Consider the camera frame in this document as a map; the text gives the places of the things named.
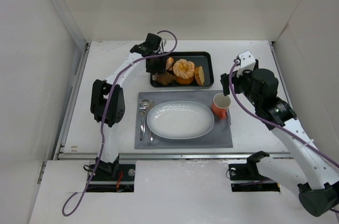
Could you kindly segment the small oval sesame roll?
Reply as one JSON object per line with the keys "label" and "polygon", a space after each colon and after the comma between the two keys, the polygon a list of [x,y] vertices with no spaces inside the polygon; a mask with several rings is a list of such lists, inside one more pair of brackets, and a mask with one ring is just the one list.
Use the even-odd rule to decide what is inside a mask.
{"label": "small oval sesame roll", "polygon": [[166,61],[166,71],[172,71],[173,70],[173,64],[174,64],[174,59],[172,57],[169,57]]}

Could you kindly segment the metal tongs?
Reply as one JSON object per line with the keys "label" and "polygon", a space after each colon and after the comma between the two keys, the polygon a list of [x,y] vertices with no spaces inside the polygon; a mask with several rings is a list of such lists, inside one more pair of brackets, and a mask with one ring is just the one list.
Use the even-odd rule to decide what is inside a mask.
{"label": "metal tongs", "polygon": [[165,69],[165,70],[162,70],[162,71],[160,71],[160,72],[154,72],[154,73],[151,73],[151,79],[152,79],[153,81],[156,81],[157,78],[158,78],[158,76],[163,76],[163,75],[165,75],[165,73],[166,73],[166,69]]}

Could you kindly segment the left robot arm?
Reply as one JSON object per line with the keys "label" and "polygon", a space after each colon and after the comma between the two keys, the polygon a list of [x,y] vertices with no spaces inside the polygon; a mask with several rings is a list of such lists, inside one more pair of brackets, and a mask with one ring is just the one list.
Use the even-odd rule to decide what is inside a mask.
{"label": "left robot arm", "polygon": [[130,49],[127,58],[111,76],[94,81],[90,112],[100,123],[101,134],[100,150],[92,169],[94,175],[117,176],[118,134],[110,129],[122,120],[126,111],[123,89],[142,70],[153,74],[165,71],[166,58],[172,50],[165,52],[164,46],[164,39],[158,33],[148,33],[144,42]]}

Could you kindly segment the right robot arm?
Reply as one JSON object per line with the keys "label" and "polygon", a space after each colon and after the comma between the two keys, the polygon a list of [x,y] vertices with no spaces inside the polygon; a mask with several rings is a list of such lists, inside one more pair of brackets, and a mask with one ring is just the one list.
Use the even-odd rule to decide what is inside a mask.
{"label": "right robot arm", "polygon": [[270,178],[294,193],[314,217],[338,205],[338,163],[321,153],[306,135],[296,113],[277,96],[278,79],[268,69],[254,68],[222,74],[225,96],[243,94],[255,108],[252,117],[263,122],[288,149],[302,172],[283,168],[270,154],[259,151],[237,164],[238,179]]}

